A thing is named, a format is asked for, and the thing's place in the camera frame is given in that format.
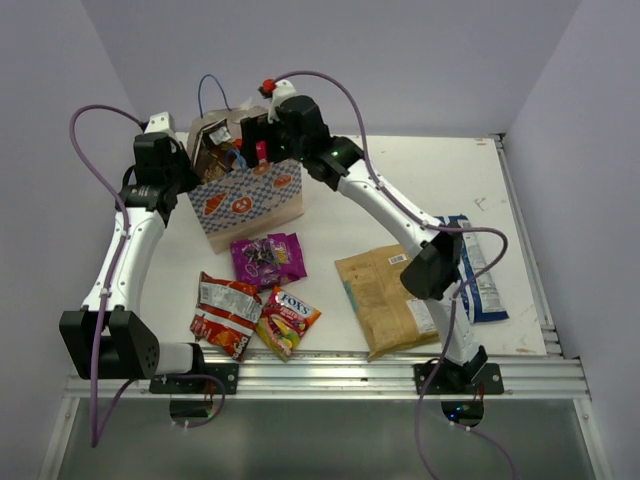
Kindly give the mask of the tan kraft snack bag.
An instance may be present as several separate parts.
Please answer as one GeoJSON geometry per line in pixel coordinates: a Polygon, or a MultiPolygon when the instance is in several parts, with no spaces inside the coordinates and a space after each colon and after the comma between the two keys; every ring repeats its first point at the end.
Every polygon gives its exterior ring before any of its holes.
{"type": "Polygon", "coordinates": [[[368,360],[439,340],[431,314],[400,280],[410,257],[399,244],[335,262],[369,348],[368,360]]]}

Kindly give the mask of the red Doritos bag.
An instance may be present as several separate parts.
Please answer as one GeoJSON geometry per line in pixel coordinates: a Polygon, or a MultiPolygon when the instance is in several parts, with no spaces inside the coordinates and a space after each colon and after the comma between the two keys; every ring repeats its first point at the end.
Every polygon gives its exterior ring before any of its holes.
{"type": "Polygon", "coordinates": [[[221,347],[231,359],[242,361],[262,309],[255,286],[202,271],[190,331],[197,340],[221,347]]]}

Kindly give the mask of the blue checkered paper bag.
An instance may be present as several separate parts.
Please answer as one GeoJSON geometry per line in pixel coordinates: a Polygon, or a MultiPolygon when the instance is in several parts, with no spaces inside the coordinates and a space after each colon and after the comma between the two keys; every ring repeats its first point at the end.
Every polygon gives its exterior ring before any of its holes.
{"type": "Polygon", "coordinates": [[[206,111],[198,105],[199,114],[192,121],[187,152],[192,159],[195,136],[206,123],[226,118],[235,138],[234,169],[218,180],[200,184],[188,193],[196,218],[212,250],[218,254],[231,243],[264,233],[300,217],[304,213],[302,171],[298,163],[284,161],[247,165],[241,156],[243,119],[265,114],[268,110],[252,100],[232,107],[222,92],[224,107],[206,111]]]}

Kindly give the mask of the pink hand cooked chips bag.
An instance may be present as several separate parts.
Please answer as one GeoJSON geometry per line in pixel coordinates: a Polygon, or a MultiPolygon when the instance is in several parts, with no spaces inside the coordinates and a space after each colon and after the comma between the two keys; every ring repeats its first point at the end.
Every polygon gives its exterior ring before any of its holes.
{"type": "Polygon", "coordinates": [[[256,160],[258,165],[262,165],[268,162],[266,143],[264,140],[256,143],[255,153],[256,153],[256,160]]]}

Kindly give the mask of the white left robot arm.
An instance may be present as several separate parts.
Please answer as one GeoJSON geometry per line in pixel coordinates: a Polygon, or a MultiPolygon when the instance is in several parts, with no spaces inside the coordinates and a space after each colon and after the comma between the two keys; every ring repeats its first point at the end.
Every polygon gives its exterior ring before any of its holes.
{"type": "Polygon", "coordinates": [[[101,271],[76,311],[59,329],[78,375],[142,380],[172,375],[185,392],[201,390],[207,367],[191,343],[162,343],[140,318],[144,282],[178,196],[198,184],[184,147],[169,130],[146,132],[133,143],[136,182],[125,184],[101,271]]]}

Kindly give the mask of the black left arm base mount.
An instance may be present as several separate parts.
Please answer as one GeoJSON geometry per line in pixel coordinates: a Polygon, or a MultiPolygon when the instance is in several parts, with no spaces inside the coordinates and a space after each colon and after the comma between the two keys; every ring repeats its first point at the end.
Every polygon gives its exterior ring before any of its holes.
{"type": "Polygon", "coordinates": [[[197,343],[162,344],[160,352],[149,385],[152,394],[236,394],[237,363],[207,362],[197,343]]]}

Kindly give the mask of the aluminium front rail frame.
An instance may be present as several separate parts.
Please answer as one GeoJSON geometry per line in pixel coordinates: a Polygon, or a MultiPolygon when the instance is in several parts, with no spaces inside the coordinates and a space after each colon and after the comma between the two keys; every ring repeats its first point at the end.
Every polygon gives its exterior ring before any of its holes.
{"type": "Polygon", "coordinates": [[[171,398],[130,387],[97,447],[87,384],[70,376],[44,479],[610,479],[580,362],[502,357],[500,395],[479,395],[475,428],[417,394],[420,355],[374,363],[312,352],[254,353],[211,423],[171,423],[171,398]]]}

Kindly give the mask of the blue Doritos bag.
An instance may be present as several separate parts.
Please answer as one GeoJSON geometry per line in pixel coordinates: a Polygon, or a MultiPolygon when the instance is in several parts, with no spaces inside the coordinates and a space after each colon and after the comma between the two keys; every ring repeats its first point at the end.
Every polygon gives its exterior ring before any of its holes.
{"type": "Polygon", "coordinates": [[[479,275],[487,261],[475,232],[463,234],[459,264],[460,279],[472,278],[460,294],[468,320],[472,324],[507,320],[509,315],[490,273],[479,275]]]}

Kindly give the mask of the purple candy bag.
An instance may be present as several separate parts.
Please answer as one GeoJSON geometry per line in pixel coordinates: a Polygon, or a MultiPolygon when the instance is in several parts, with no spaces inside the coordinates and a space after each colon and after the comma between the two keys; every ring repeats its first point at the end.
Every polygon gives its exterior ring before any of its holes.
{"type": "Polygon", "coordinates": [[[295,233],[274,233],[234,241],[230,253],[237,281],[264,291],[307,276],[303,252],[295,233]]]}

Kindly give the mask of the colourful Fox's candy bag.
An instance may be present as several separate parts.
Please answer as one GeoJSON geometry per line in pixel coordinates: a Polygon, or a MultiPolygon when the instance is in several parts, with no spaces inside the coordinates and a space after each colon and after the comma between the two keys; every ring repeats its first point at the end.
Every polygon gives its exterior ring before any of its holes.
{"type": "Polygon", "coordinates": [[[279,286],[274,286],[256,324],[256,333],[287,362],[322,312],[279,286]]]}

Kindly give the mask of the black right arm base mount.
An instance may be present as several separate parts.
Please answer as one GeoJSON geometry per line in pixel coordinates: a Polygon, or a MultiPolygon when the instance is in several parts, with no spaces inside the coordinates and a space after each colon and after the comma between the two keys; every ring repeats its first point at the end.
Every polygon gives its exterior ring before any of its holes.
{"type": "Polygon", "coordinates": [[[500,366],[488,361],[488,355],[482,346],[462,366],[448,359],[442,363],[437,359],[416,363],[413,365],[413,379],[418,394],[428,379],[431,382],[426,387],[426,395],[501,395],[505,392],[500,366]]]}

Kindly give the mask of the brown Kettle chips bag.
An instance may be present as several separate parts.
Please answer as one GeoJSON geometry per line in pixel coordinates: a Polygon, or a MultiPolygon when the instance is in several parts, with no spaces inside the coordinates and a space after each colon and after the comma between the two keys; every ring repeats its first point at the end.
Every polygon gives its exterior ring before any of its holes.
{"type": "Polygon", "coordinates": [[[218,180],[234,169],[235,138],[226,118],[206,123],[195,136],[194,171],[203,184],[218,180]]]}

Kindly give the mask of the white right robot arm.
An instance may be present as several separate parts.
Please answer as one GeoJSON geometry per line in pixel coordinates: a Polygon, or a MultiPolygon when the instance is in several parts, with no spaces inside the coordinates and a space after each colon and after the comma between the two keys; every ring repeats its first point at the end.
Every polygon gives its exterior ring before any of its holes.
{"type": "Polygon", "coordinates": [[[481,380],[487,354],[459,306],[460,227],[443,225],[388,187],[366,163],[361,145],[330,133],[310,97],[295,95],[275,111],[275,118],[263,113],[241,120],[247,165],[298,161],[314,180],[355,202],[396,239],[410,258],[400,281],[425,303],[443,343],[431,375],[456,392],[470,391],[481,380]]]}

